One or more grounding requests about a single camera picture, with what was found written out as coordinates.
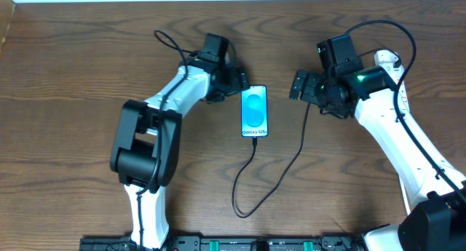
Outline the blue Galaxy smartphone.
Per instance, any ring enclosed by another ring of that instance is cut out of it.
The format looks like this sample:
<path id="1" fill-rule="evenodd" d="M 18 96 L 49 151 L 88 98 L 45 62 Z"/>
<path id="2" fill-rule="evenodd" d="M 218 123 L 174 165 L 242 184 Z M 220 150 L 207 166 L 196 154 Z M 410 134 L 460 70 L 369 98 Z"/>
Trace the blue Galaxy smartphone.
<path id="1" fill-rule="evenodd" d="M 264 138 L 268 134 L 266 86 L 251 86 L 241 92 L 241 135 L 244 138 Z"/>

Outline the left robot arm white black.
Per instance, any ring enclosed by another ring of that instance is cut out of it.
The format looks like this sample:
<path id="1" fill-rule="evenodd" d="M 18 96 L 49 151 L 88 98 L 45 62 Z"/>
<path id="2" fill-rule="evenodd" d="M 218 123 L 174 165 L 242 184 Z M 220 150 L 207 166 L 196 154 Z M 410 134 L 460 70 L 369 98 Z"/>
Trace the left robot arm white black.
<path id="1" fill-rule="evenodd" d="M 110 157 L 130 199 L 129 242 L 137 250 L 161 250 L 167 239 L 165 190 L 178 164 L 183 118 L 200 100 L 220 103 L 250 86 L 227 38 L 208 33 L 202 49 L 190 51 L 161 30 L 154 36 L 181 56 L 176 75 L 152 97 L 125 102 Z"/>

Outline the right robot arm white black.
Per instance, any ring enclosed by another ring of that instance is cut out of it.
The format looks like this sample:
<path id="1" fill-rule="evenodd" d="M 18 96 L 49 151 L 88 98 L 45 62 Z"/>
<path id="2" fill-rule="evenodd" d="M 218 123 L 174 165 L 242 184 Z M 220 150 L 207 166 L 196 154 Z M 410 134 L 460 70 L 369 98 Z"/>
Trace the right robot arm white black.
<path id="1" fill-rule="evenodd" d="M 316 105 L 322 115 L 354 117 L 379 144 L 403 188 L 407 217 L 399 225 L 363 233 L 365 250 L 464 250 L 465 175 L 441 155 L 410 113 L 404 68 L 391 49 L 374 50 L 365 68 L 344 34 L 317 44 L 322 73 L 297 71 L 289 97 Z"/>

